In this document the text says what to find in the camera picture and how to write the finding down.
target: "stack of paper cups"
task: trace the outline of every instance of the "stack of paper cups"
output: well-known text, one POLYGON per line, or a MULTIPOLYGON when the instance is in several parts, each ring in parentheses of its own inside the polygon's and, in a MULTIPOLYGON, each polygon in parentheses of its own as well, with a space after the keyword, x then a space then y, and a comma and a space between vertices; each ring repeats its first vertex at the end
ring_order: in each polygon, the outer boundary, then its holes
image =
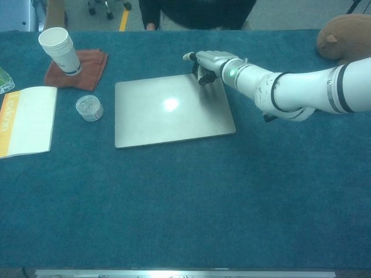
POLYGON ((55 27, 45 30, 39 36, 39 43, 66 75, 81 72, 79 58, 66 29, 55 27))

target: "human hand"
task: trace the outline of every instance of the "human hand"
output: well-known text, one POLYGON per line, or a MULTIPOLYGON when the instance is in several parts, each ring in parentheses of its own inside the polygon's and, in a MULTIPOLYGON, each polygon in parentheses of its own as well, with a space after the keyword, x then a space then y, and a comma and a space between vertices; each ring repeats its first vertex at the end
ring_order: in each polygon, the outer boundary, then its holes
POLYGON ((148 23, 146 26, 146 31, 155 31, 156 30, 156 25, 152 22, 148 23))

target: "table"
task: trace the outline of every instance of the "table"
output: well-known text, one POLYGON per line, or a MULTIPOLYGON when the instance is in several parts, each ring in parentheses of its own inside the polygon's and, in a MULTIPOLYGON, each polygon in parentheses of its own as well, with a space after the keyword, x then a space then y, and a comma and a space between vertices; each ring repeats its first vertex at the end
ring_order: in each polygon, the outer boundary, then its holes
MULTIPOLYGON (((0 160, 0 266, 37 268, 371 268, 370 113, 264 123, 226 88, 237 133, 116 149, 116 82, 187 74, 182 55, 225 50, 271 71, 335 65, 318 30, 73 32, 110 57, 85 122, 60 89, 50 152, 0 160)), ((38 33, 0 33, 16 89, 43 85, 38 33)))

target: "white book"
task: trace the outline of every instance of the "white book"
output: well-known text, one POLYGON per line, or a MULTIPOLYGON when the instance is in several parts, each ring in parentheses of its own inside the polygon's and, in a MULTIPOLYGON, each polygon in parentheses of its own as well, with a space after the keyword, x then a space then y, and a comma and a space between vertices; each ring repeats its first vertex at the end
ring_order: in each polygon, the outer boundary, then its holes
POLYGON ((50 151, 57 88, 8 93, 0 111, 0 158, 50 151))

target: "black shirt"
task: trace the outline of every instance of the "black shirt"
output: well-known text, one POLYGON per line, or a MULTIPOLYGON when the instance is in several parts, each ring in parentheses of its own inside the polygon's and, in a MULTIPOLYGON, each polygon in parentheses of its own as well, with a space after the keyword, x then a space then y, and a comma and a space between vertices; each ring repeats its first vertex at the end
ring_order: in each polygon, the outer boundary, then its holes
POLYGON ((256 0, 139 0, 144 28, 159 26, 160 10, 190 29, 240 30, 256 0))

